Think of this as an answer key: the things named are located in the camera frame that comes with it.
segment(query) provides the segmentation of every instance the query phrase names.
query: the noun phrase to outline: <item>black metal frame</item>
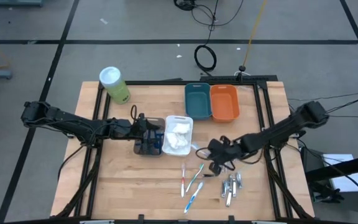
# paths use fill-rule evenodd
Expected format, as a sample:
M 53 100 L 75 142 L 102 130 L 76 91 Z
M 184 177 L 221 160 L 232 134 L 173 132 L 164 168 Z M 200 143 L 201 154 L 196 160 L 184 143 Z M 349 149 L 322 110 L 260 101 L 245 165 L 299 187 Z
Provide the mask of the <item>black metal frame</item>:
M 275 75 L 244 77 L 241 80 L 236 80 L 236 77 L 203 77 L 201 80 L 202 81 L 196 81 L 195 83 L 206 82 L 210 85 L 232 84 L 232 85 L 250 85 L 250 86 L 252 86 L 254 89 L 254 94 L 255 94 L 255 102 L 256 102 L 257 113 L 258 113 L 258 118 L 259 118 L 259 125 L 260 125 L 260 128 L 262 129 L 265 127 L 265 123 L 264 123 L 264 114 L 262 111 L 262 104 L 260 102 L 260 95 L 259 95 L 259 90 L 258 90 L 260 87 L 262 89 L 263 95 L 264 95 L 269 125 L 271 126 L 274 124 L 272 107 L 270 105 L 270 98 L 269 98 L 266 81 L 277 81 L 277 77 Z M 194 83 L 194 81 L 167 80 L 167 81 L 128 81 L 127 82 L 128 85 L 186 85 L 189 83 Z M 97 118 L 97 114 L 99 113 L 102 90 L 103 90 L 103 88 L 101 87 L 101 85 L 99 85 L 98 94 L 96 96 L 95 110 L 93 113 L 94 118 Z M 107 115 L 109 113 L 109 103 L 110 103 L 110 97 L 109 97 L 109 95 L 106 95 L 106 102 L 105 102 L 104 111 L 103 111 L 103 119 L 107 118 Z M 96 149 L 96 152 L 101 154 L 102 147 L 103 147 L 103 143 L 101 142 L 100 147 L 98 147 Z M 278 173 L 280 174 L 281 180 L 285 183 L 285 175 L 284 175 L 284 170 L 283 170 L 282 158 L 281 158 L 279 152 L 276 151 L 276 153 L 277 154 L 275 156 L 277 157 L 276 162 L 277 162 Z M 88 152 L 88 149 L 87 149 L 84 166 L 83 166 L 83 170 L 82 170 L 83 175 L 81 176 L 81 183 L 83 182 L 85 175 L 88 173 L 90 159 L 91 159 L 91 150 L 89 150 L 89 152 Z M 274 215 L 275 215 L 275 219 L 277 220 L 277 219 L 281 218 L 280 206 L 278 204 L 277 190 L 275 187 L 274 180 L 270 176 L 268 178 L 269 178 L 270 192 L 272 194 Z M 94 195 L 96 193 L 97 179 L 98 179 L 98 176 L 96 175 L 96 177 L 93 179 L 93 181 L 91 183 L 91 187 L 90 187 L 88 206 L 86 209 L 86 217 L 89 217 L 89 218 L 92 216 Z M 80 215 L 81 202 L 82 202 L 82 200 L 80 200 L 79 204 L 76 206 L 75 216 Z M 288 203 L 288 201 L 286 199 L 284 199 L 284 203 L 285 203 L 285 210 L 286 210 L 287 217 L 293 218 L 292 209 L 291 209 L 290 204 Z M 130 221 L 134 222 L 137 220 L 126 220 L 125 222 L 130 222 Z M 171 220 L 160 220 L 160 222 L 171 222 Z
M 322 156 L 323 154 L 319 151 L 315 151 L 312 149 L 309 150 L 313 151 L 319 156 Z M 308 150 L 305 150 L 304 148 L 301 150 L 301 159 L 303 163 L 303 168 L 305 170 L 305 177 L 307 183 L 322 183 L 335 177 L 342 177 L 344 175 L 358 173 L 358 158 L 353 159 L 351 161 L 340 162 L 332 166 L 324 166 L 321 160 L 316 159 L 314 156 L 309 156 L 309 154 L 310 152 L 308 152 Z

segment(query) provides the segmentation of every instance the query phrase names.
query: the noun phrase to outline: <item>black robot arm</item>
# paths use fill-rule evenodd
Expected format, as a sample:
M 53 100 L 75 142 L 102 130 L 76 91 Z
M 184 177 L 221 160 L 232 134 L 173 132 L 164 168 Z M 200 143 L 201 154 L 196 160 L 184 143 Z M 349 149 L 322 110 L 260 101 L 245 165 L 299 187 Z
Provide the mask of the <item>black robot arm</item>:
M 136 118 L 135 105 L 131 109 L 133 123 L 127 119 L 116 118 L 89 120 L 41 101 L 26 102 L 24 106 L 21 116 L 24 126 L 28 128 L 50 126 L 65 134 L 76 136 L 81 145 L 89 147 L 95 147 L 98 139 L 143 140 L 147 130 L 160 129 L 159 126 L 148 122 L 143 113 Z
M 233 141 L 225 136 L 221 136 L 220 141 L 212 139 L 208 144 L 211 152 L 208 159 L 213 161 L 209 169 L 215 175 L 220 174 L 221 166 L 234 170 L 234 166 L 229 167 L 225 163 L 253 156 L 264 145 L 282 147 L 295 132 L 302 128 L 318 128 L 327 123 L 328 118 L 323 106 L 311 101 L 301 105 L 288 118 L 259 133 L 245 134 Z

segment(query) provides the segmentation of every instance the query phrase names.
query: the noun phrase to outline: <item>sticker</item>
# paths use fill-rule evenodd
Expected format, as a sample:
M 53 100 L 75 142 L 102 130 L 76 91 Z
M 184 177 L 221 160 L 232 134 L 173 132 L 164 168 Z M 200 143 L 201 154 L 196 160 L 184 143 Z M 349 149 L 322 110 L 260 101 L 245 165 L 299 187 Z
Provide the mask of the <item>sticker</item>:
M 108 21 L 105 21 L 103 18 L 101 18 L 100 21 L 101 21 L 102 23 L 104 23 L 104 25 L 107 25 L 107 24 L 109 23 Z
M 37 41 L 38 41 L 37 38 L 33 38 L 33 39 L 27 41 L 27 44 L 36 44 Z

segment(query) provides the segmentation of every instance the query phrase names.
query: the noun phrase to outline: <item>black cable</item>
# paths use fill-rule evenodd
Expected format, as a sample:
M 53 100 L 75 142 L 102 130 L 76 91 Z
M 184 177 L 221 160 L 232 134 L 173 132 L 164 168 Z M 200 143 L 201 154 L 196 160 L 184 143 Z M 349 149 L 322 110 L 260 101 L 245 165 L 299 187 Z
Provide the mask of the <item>black cable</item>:
M 191 11 L 191 16 L 193 17 L 193 19 L 194 19 L 196 22 L 198 22 L 198 23 L 200 23 L 200 24 L 202 24 L 202 25 L 208 26 L 208 30 L 209 30 L 208 39 L 207 39 L 207 41 L 206 41 L 205 44 L 197 46 L 197 48 L 196 48 L 195 51 L 194 51 L 194 60 L 195 60 L 195 62 L 196 62 L 196 64 L 197 64 L 197 67 L 199 67 L 203 72 L 205 72 L 205 74 L 207 74 L 207 75 L 209 75 L 209 76 L 212 76 L 209 72 L 212 72 L 212 71 L 215 69 L 216 63 L 217 63 L 217 61 L 218 61 L 215 52 L 214 52 L 210 47 L 207 46 L 207 44 L 209 43 L 209 40 L 210 40 L 210 38 L 211 38 L 211 33 L 212 33 L 213 30 L 215 30 L 215 27 L 216 27 L 216 26 L 224 26 L 224 25 L 229 24 L 229 23 L 238 15 L 238 13 L 239 13 L 239 11 L 240 11 L 240 9 L 241 9 L 241 7 L 242 7 L 242 3 L 244 2 L 244 0 L 241 1 L 238 10 L 236 11 L 236 13 L 234 14 L 234 16 L 233 16 L 230 20 L 228 20 L 227 22 L 222 23 L 222 24 L 215 24 L 215 21 L 216 21 L 215 15 L 216 15 L 216 9 L 217 9 L 217 7 L 218 7 L 218 1 L 219 1 L 219 0 L 216 0 L 215 9 L 214 9 L 214 12 L 212 12 L 212 10 L 211 10 L 209 7 L 205 6 L 205 5 L 195 4 L 195 1 L 194 1 L 194 0 L 185 0 L 185 1 L 180 2 L 180 3 L 178 3 L 178 0 L 173 0 L 173 3 L 174 3 L 174 4 L 176 5 L 176 7 L 178 7 L 179 9 L 184 10 L 184 11 Z M 209 15 L 208 12 L 206 12 L 204 9 L 202 9 L 202 7 L 205 8 L 205 9 L 207 9 L 211 15 Z M 197 18 L 196 18 L 195 15 L 194 15 L 194 12 L 193 12 L 194 9 L 199 9 L 199 10 L 202 11 L 204 14 L 206 14 L 206 15 L 211 19 L 211 23 L 210 23 L 210 24 L 207 24 L 207 23 L 204 23 L 204 22 L 201 22 L 201 21 L 197 20 Z M 211 56 L 212 56 L 212 58 L 213 58 L 213 64 L 212 64 L 212 66 L 210 66 L 210 67 L 205 67 L 205 66 L 203 66 L 203 65 L 200 63 L 200 61 L 198 60 L 198 51 L 199 51 L 200 49 L 206 49 L 206 50 L 211 54 Z
M 258 163 L 258 162 L 260 161 L 260 159 L 262 158 L 262 154 L 264 153 L 264 150 L 265 150 L 265 149 L 263 149 L 263 148 L 260 150 L 259 157 L 258 157 L 258 159 L 255 160 L 254 162 L 247 162 L 247 161 L 244 161 L 244 160 L 241 160 L 241 159 L 239 159 L 239 161 L 242 162 L 242 163 L 245 163 L 245 164 L 249 164 L 249 165 L 256 164 L 256 163 Z
M 63 131 L 56 130 L 56 129 L 53 129 L 53 128 L 48 128 L 48 127 L 43 127 L 43 126 L 39 126 L 39 127 L 37 127 L 37 128 L 44 128 L 44 129 L 47 129 L 47 130 L 49 130 L 49 131 L 56 131 L 56 132 L 59 132 L 59 133 L 63 133 L 63 134 L 64 134 Z
M 227 22 L 224 22 L 224 23 L 222 23 L 222 24 L 214 24 L 214 27 L 224 26 L 224 25 L 229 24 L 231 21 L 233 21 L 233 19 L 236 18 L 236 16 L 238 15 L 238 13 L 239 13 L 239 11 L 240 11 L 240 9 L 241 9 L 241 6 L 242 6 L 242 3 L 243 3 L 243 2 L 244 2 L 244 0 L 241 0 L 241 3 L 240 3 L 239 8 L 237 9 L 236 13 L 234 14 L 234 16 L 233 16 L 231 19 L 229 19 Z M 211 12 L 211 10 L 210 10 L 207 6 L 205 6 L 205 5 L 195 4 L 195 5 L 194 5 L 194 8 L 195 8 L 195 9 L 200 9 L 199 6 L 205 7 L 205 8 L 207 8 L 207 9 Z M 196 17 L 194 16 L 194 14 L 193 14 L 193 10 L 191 10 L 191 15 L 193 16 L 193 19 L 194 19 L 196 22 L 198 22 L 199 24 L 206 25 L 206 26 L 210 26 L 210 25 L 211 25 L 211 24 L 207 24 L 207 23 L 204 23 L 204 22 L 201 22 L 201 21 L 197 20 Z
M 83 147 L 84 147 L 84 146 L 79 147 L 76 151 L 74 151 L 71 155 L 69 155 L 69 156 L 63 161 L 63 163 L 60 165 L 59 172 L 57 173 L 57 180 L 59 180 L 59 178 L 60 178 L 60 173 L 61 173 L 63 167 L 65 166 L 65 164 L 67 163 L 67 161 L 68 161 L 69 159 L 71 159 L 73 156 L 75 156 L 75 154 L 77 154 Z
M 264 150 L 264 157 L 267 158 L 270 152 L 268 150 Z M 270 161 L 266 161 L 267 173 L 268 175 L 274 180 L 277 186 L 282 191 L 283 196 L 288 200 L 292 208 L 294 209 L 295 213 L 300 218 L 309 218 L 312 219 L 313 217 L 306 213 L 306 211 L 302 208 L 302 206 L 296 201 L 295 197 L 291 194 L 288 188 L 285 186 L 284 182 L 281 180 L 279 174 L 274 169 L 273 164 Z
M 293 110 L 293 111 L 296 111 L 296 109 L 293 107 L 293 106 L 291 106 L 291 104 L 288 104 L 289 106 L 290 106 L 290 108 Z
M 286 144 L 286 146 L 292 147 L 293 149 L 295 149 L 295 150 L 298 151 L 299 153 L 301 152 L 301 151 L 300 151 L 297 147 L 295 147 L 295 146 L 292 146 L 292 145 L 290 145 L 290 144 Z M 321 157 L 324 158 L 324 159 L 332 159 L 332 160 L 334 160 L 334 161 L 343 162 L 342 160 L 339 160 L 339 159 L 329 158 L 329 157 L 325 157 L 325 156 L 321 156 Z
M 350 94 L 338 95 L 338 96 L 326 96 L 326 97 L 319 97 L 319 98 L 312 98 L 312 99 L 296 99 L 296 98 L 288 98 L 288 99 L 296 100 L 296 101 L 311 101 L 311 100 L 322 100 L 322 99 L 327 100 L 332 98 L 340 98 L 340 97 L 354 96 L 354 95 L 358 95 L 358 93 L 350 93 Z
M 27 122 L 27 125 L 30 128 L 41 128 L 41 127 L 45 128 L 44 127 L 45 125 L 51 125 L 51 124 L 57 124 L 57 123 L 63 123 L 63 122 L 76 124 L 78 122 L 78 123 L 84 124 L 85 126 L 87 126 L 87 128 L 89 128 L 91 131 L 93 131 L 92 126 L 90 126 L 89 124 L 87 124 L 81 120 L 60 120 L 60 121 L 52 121 L 52 122 L 48 122 L 48 123 L 44 123 L 44 124 L 31 124 L 31 123 L 39 122 L 43 119 L 46 119 L 46 118 L 40 118 L 40 119 L 32 121 L 32 122 Z
M 278 150 L 278 153 L 281 153 L 281 150 L 283 149 L 283 148 L 280 148 L 280 149 L 277 149 L 277 148 L 272 148 L 273 150 Z M 271 159 L 271 160 L 269 160 L 269 162 L 273 162 L 275 159 L 277 159 L 277 154 L 276 155 L 274 155 L 274 158 L 273 159 Z
M 198 152 L 200 152 L 201 150 L 205 150 L 205 149 L 208 149 L 208 147 L 202 147 L 202 148 L 200 148 L 200 149 L 197 149 L 197 150 L 196 150 L 196 156 L 197 156 L 198 158 L 202 159 L 202 160 L 205 160 L 205 161 L 210 161 L 210 160 L 214 159 L 214 158 L 209 159 L 209 158 L 207 158 L 207 157 L 202 157 L 202 156 L 198 155 Z
M 284 146 L 290 146 L 292 149 L 295 149 L 296 151 L 300 152 L 297 147 L 292 146 L 292 145 L 290 145 L 290 144 L 285 144 Z M 280 148 L 280 149 L 278 150 L 278 153 L 281 153 L 281 150 L 282 150 L 283 148 L 284 148 L 284 147 Z M 275 156 L 273 159 L 271 159 L 270 162 L 274 161 L 276 158 L 277 158 L 277 156 Z
M 315 156 L 317 159 L 321 160 L 323 163 L 327 164 L 329 167 L 331 167 L 332 169 L 336 170 L 336 172 L 340 173 L 342 176 L 348 178 L 351 182 L 353 182 L 353 184 L 355 184 L 358 187 L 358 183 L 351 177 L 349 177 L 348 175 L 346 175 L 345 173 L 343 173 L 340 169 L 334 167 L 332 164 L 326 162 L 324 159 L 322 159 L 320 157 L 320 155 L 317 155 L 316 153 L 312 152 L 310 149 L 308 149 L 308 147 L 306 146 L 306 144 L 301 140 L 298 139 L 298 141 L 302 142 L 302 144 L 304 145 L 305 149 L 312 155 Z
M 136 117 L 137 117 L 137 107 L 136 107 L 136 105 L 132 105 L 132 107 L 131 107 L 131 118 L 134 120 L 134 123 L 136 121 Z
M 121 126 L 121 125 L 112 124 L 112 123 L 102 124 L 92 132 L 91 137 L 89 137 L 89 143 L 86 146 L 94 147 L 93 146 L 93 143 L 94 143 L 93 141 L 96 138 L 96 132 L 99 131 L 99 129 L 101 129 L 103 127 L 106 127 L 106 126 L 110 126 L 110 125 L 115 125 L 115 126 L 122 127 L 122 128 L 131 128 L 131 126 Z
M 354 100 L 354 101 L 351 101 L 351 102 L 348 102 L 348 103 L 346 103 L 346 104 L 344 104 L 344 105 L 342 105 L 342 106 L 336 106 L 336 107 L 334 107 L 334 108 L 331 108 L 331 109 L 327 110 L 326 113 L 332 113 L 332 112 L 334 112 L 334 111 L 337 111 L 337 110 L 339 110 L 339 109 L 341 109 L 341 108 L 344 108 L 344 107 L 346 107 L 346 106 L 352 105 L 352 104 L 357 103 L 357 102 L 358 102 L 358 99 L 357 99 L 357 100 Z
M 211 75 L 210 73 L 208 73 L 208 72 L 213 71 L 213 70 L 215 69 L 215 67 L 216 67 L 216 62 L 218 61 L 217 58 L 216 58 L 215 52 L 214 52 L 210 47 L 207 46 L 207 44 L 208 44 L 208 42 L 209 42 L 209 40 L 210 40 L 210 38 L 211 38 L 211 33 L 212 33 L 212 31 L 214 30 L 215 15 L 216 15 L 216 9 L 218 8 L 218 2 L 219 2 L 219 0 L 216 0 L 215 10 L 214 10 L 213 15 L 212 15 L 212 18 L 213 18 L 213 19 L 212 19 L 211 25 L 210 25 L 209 28 L 208 28 L 208 29 L 209 29 L 208 39 L 207 39 L 207 41 L 206 41 L 205 44 L 197 46 L 197 48 L 196 48 L 195 51 L 194 51 L 194 60 L 196 61 L 197 66 L 198 66 L 203 72 L 205 72 L 205 73 L 206 73 L 207 75 L 209 75 L 209 76 L 212 76 L 212 75 Z M 211 56 L 212 56 L 212 58 L 213 58 L 213 64 L 212 64 L 212 66 L 210 66 L 210 67 L 205 67 L 205 66 L 203 66 L 203 65 L 200 63 L 200 61 L 198 61 L 197 53 L 198 53 L 199 49 L 206 49 L 206 50 L 211 54 Z
M 84 182 L 78 187 L 78 190 L 75 192 L 74 196 L 71 198 L 69 203 L 65 206 L 65 208 L 56 215 L 56 217 L 68 217 L 73 211 L 74 206 L 78 203 L 80 200 L 80 197 L 84 194 L 84 191 L 90 184 L 90 182 L 95 178 L 96 174 L 99 171 L 100 166 L 100 156 L 96 155 L 94 158 L 94 162 L 92 165 L 91 170 L 89 171 L 88 175 L 85 177 Z

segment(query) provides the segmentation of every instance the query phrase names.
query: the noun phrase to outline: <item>wooden table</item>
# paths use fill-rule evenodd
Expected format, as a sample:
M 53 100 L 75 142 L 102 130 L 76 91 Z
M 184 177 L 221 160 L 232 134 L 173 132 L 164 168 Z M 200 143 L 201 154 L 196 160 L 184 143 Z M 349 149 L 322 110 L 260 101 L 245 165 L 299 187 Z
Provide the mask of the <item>wooden table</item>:
M 98 82 L 84 82 L 75 114 L 91 119 L 96 99 Z M 165 118 L 168 115 L 185 115 L 184 86 L 129 86 L 131 99 L 124 105 L 110 103 L 109 118 L 131 119 L 130 109 L 137 105 L 138 113 Z M 273 117 L 278 122 L 289 115 L 287 97 L 282 82 L 268 82 L 268 92 Z M 240 117 L 231 123 L 215 123 L 212 120 L 195 121 L 193 142 L 205 147 L 212 138 L 226 135 L 230 139 L 246 133 L 260 131 L 254 92 L 251 88 L 239 87 Z M 265 115 L 263 94 L 260 92 Z M 289 144 L 297 146 L 295 140 Z M 71 139 L 67 145 L 66 157 L 78 148 L 78 141 Z M 93 208 L 93 219 L 137 219 L 144 214 L 148 220 L 227 220 L 234 215 L 236 220 L 274 220 L 265 161 L 254 165 L 236 164 L 241 170 L 244 188 L 237 191 L 231 206 L 225 207 L 221 198 L 221 181 L 228 174 L 204 179 L 204 187 L 198 194 L 187 214 L 183 213 L 198 184 L 193 184 L 185 198 L 180 196 L 181 163 L 186 162 L 185 185 L 205 163 L 202 173 L 210 173 L 209 162 L 202 161 L 192 151 L 187 157 L 173 157 L 164 154 L 158 158 L 140 157 L 133 153 L 133 141 L 105 140 L 101 157 L 98 184 Z M 290 147 L 282 150 L 283 167 L 290 192 L 310 215 L 314 216 L 300 153 Z M 79 186 L 85 150 L 75 156 L 62 170 L 57 186 L 52 215 L 60 212 L 69 202 Z M 282 216 L 285 209 L 282 194 L 277 187 Z M 88 192 L 85 193 L 81 214 L 85 214 Z

